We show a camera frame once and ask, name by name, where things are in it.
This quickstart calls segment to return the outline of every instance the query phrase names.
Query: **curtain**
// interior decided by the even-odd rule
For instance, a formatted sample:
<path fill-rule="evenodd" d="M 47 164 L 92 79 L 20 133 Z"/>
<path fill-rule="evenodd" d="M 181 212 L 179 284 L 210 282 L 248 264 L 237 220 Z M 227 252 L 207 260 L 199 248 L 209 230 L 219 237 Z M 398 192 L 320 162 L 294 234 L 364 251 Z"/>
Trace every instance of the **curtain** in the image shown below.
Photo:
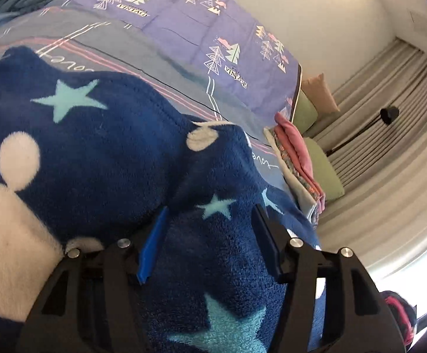
<path fill-rule="evenodd" d="M 352 248 L 374 279 L 427 250 L 427 55 L 396 40 L 334 94 L 340 113 L 308 132 L 331 149 L 390 104 L 379 122 L 330 156 L 346 194 L 320 217 L 323 249 Z"/>

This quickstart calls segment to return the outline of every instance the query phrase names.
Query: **orange pillow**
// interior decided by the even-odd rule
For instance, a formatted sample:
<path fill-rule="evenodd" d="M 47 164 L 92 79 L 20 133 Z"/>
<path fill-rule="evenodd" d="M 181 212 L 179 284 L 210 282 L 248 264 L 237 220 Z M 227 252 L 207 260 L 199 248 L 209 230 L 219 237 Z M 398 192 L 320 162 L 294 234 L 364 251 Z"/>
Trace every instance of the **orange pillow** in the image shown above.
<path fill-rule="evenodd" d="M 332 114 L 339 111 L 331 91 L 325 82 L 325 74 L 302 81 L 301 89 L 306 94 L 318 114 Z"/>

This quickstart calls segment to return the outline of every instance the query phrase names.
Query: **cushion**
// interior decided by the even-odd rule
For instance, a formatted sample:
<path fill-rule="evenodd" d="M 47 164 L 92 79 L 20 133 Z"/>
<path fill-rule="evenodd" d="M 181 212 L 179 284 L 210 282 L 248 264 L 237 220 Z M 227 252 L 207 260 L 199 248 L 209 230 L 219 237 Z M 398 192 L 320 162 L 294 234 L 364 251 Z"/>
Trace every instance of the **cushion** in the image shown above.
<path fill-rule="evenodd" d="M 339 111 L 331 91 L 325 82 L 324 74 L 303 81 L 301 89 L 311 103 L 313 103 L 318 114 L 332 114 Z"/>
<path fill-rule="evenodd" d="M 310 138 L 304 138 L 313 165 L 313 177 L 325 192 L 326 200 L 335 200 L 344 195 L 341 184 L 333 166 L 318 144 Z"/>
<path fill-rule="evenodd" d="M 306 94 L 300 90 L 297 99 L 297 107 L 293 117 L 293 124 L 303 134 L 307 131 L 318 119 L 318 112 L 313 106 L 313 103 L 307 98 Z"/>

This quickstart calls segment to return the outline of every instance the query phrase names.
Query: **star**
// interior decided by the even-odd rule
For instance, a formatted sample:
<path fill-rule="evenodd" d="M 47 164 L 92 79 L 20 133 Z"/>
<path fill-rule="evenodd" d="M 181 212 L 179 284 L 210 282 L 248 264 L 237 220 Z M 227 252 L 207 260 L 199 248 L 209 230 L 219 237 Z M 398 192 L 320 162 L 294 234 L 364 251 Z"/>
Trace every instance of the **star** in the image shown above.
<path fill-rule="evenodd" d="M 202 216 L 203 220 L 212 216 L 216 212 L 222 213 L 225 218 L 227 218 L 228 220 L 231 220 L 231 214 L 230 214 L 230 210 L 228 209 L 228 206 L 234 203 L 235 201 L 236 200 L 234 199 L 218 200 L 217 194 L 213 194 L 212 200 L 210 201 L 210 203 L 204 204 L 202 206 L 196 206 L 196 207 L 204 209 L 203 216 Z"/>
<path fill-rule="evenodd" d="M 98 109 L 107 110 L 106 105 L 87 96 L 98 83 L 99 80 L 95 79 L 86 86 L 73 89 L 59 79 L 57 81 L 55 95 L 33 99 L 31 101 L 42 105 L 53 106 L 53 122 L 55 123 L 60 122 L 73 107 L 97 107 Z"/>
<path fill-rule="evenodd" d="M 266 353 L 266 348 L 256 337 L 266 315 L 265 307 L 252 316 L 238 320 L 208 294 L 205 294 L 205 300 L 210 329 L 169 336 L 168 340 L 209 353 Z"/>
<path fill-rule="evenodd" d="M 269 200 L 269 198 L 266 195 L 267 191 L 268 191 L 267 188 L 265 188 L 264 191 L 262 191 L 262 199 L 264 199 L 264 205 L 266 207 L 269 206 L 274 208 L 274 210 L 276 210 L 278 213 L 283 215 L 283 212 L 279 209 L 279 207 L 277 207 L 277 205 L 274 202 Z"/>

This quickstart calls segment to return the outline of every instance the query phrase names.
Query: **silver bolt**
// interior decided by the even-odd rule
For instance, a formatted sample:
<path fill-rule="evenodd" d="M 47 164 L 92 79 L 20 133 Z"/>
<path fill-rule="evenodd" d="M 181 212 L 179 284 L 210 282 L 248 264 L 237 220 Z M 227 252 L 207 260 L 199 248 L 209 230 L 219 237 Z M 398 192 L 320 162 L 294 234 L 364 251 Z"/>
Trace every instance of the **silver bolt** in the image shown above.
<path fill-rule="evenodd" d="M 130 247 L 131 243 L 132 242 L 130 241 L 130 239 L 120 239 L 117 242 L 117 245 L 119 246 L 119 248 L 127 248 L 127 247 Z"/>
<path fill-rule="evenodd" d="M 75 259 L 79 256 L 79 253 L 80 251 L 78 248 L 73 248 L 68 251 L 67 255 L 70 259 Z"/>
<path fill-rule="evenodd" d="M 344 257 L 351 257 L 353 256 L 354 252 L 350 248 L 344 247 L 341 249 L 341 254 Z"/>
<path fill-rule="evenodd" d="M 292 238 L 290 239 L 290 245 L 294 248 L 300 248 L 303 247 L 303 240 L 299 238 Z"/>

